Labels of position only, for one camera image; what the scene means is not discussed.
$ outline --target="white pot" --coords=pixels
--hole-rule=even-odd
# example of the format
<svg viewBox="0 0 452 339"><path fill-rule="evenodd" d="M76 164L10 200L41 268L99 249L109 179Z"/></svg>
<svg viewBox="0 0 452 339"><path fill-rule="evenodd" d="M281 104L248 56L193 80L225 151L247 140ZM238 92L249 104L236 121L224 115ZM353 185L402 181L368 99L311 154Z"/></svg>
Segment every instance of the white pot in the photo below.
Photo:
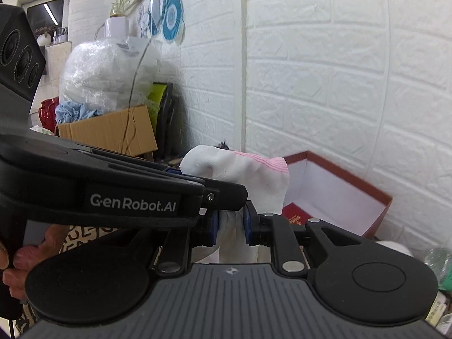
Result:
<svg viewBox="0 0 452 339"><path fill-rule="evenodd" d="M125 16L115 16L105 21L106 38L123 38L129 35L129 21Z"/></svg>
<svg viewBox="0 0 452 339"><path fill-rule="evenodd" d="M36 42L39 46L48 46L52 43L52 37L50 34L47 33L47 37L45 34L41 34L37 39Z"/></svg>

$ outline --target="patterned fabric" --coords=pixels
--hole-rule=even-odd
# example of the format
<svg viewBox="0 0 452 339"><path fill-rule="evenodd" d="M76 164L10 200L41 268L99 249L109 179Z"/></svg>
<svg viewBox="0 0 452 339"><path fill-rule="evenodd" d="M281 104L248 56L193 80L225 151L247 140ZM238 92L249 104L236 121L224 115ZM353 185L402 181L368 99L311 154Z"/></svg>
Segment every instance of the patterned fabric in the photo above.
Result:
<svg viewBox="0 0 452 339"><path fill-rule="evenodd" d="M79 227L71 225L69 227L69 233L63 242L63 247L61 248L60 253L71 250L114 231L116 231L116 228ZM37 321L38 318L33 312L30 304L27 302L23 305L22 317L16 320L17 330L19 333L23 334L34 324L36 324Z"/></svg>

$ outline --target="plastic bag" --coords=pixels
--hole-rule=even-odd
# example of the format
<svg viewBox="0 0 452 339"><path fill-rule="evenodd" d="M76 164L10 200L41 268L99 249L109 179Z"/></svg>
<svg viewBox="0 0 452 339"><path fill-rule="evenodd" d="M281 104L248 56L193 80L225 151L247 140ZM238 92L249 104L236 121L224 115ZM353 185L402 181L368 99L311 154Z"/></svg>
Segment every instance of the plastic bag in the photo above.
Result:
<svg viewBox="0 0 452 339"><path fill-rule="evenodd" d="M159 46L152 42L133 77L148 43L147 39L125 37L104 38L81 43L69 55L60 79L60 103L86 103L89 110L115 112L146 104L152 116L160 108L146 98L152 89L159 64Z"/></svg>
<svg viewBox="0 0 452 339"><path fill-rule="evenodd" d="M40 132L41 134L45 134L45 135L54 135L53 132L51 132L50 130L44 129L43 127L40 127L39 125L30 127L30 130Z"/></svg>

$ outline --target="finger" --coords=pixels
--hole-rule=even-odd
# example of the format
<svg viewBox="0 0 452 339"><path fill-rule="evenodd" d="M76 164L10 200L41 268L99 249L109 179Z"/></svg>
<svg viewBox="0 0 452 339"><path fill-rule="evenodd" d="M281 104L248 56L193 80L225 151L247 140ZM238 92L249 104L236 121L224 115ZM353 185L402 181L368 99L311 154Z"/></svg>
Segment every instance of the finger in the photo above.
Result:
<svg viewBox="0 0 452 339"><path fill-rule="evenodd" d="M6 269L3 272L3 284L13 288L24 289L27 275L28 271L25 270Z"/></svg>
<svg viewBox="0 0 452 339"><path fill-rule="evenodd" d="M46 254L52 254L49 257L58 254L68 233L69 226L67 225L51 225L46 231L45 240L39 248Z"/></svg>
<svg viewBox="0 0 452 339"><path fill-rule="evenodd" d="M18 288L10 287L10 294L11 294L11 297L17 298L20 301L26 301L27 300L27 296L25 295L25 290L24 289L18 289Z"/></svg>
<svg viewBox="0 0 452 339"><path fill-rule="evenodd" d="M46 258L38 247L24 246L14 255L13 265L17 269L30 271Z"/></svg>
<svg viewBox="0 0 452 339"><path fill-rule="evenodd" d="M5 270L10 264L10 257L6 251L5 245L0 242L0 270Z"/></svg>

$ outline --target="screw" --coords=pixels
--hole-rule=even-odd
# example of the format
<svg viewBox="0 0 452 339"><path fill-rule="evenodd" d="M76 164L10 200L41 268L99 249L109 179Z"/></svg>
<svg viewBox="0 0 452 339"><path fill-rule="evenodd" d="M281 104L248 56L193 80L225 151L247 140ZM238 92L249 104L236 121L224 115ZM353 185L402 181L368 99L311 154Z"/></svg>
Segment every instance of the screw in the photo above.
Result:
<svg viewBox="0 0 452 339"><path fill-rule="evenodd" d="M159 264L162 273L175 273L180 270L180 265L174 261L165 261Z"/></svg>
<svg viewBox="0 0 452 339"><path fill-rule="evenodd" d="M299 261L291 260L286 261L284 264L282 264L282 268L288 273L297 273L299 271L302 271L305 266Z"/></svg>

